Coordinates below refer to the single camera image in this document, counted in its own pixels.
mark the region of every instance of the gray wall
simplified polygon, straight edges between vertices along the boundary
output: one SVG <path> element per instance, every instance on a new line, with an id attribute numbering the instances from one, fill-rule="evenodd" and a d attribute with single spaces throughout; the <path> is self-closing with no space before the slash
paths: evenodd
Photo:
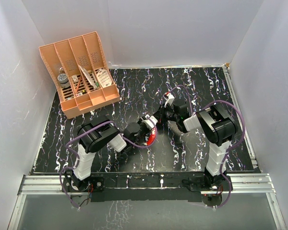
<path id="1" fill-rule="evenodd" d="M 230 65 L 258 163 L 288 225 L 288 0 L 265 0 Z"/>
<path id="2" fill-rule="evenodd" d="M 262 0 L 23 0 L 46 44 L 97 31 L 109 66 L 230 62 Z"/>
<path id="3" fill-rule="evenodd" d="M 32 167 L 54 96 L 38 51 L 43 44 L 22 2 L 0 0 L 0 230 Z"/>

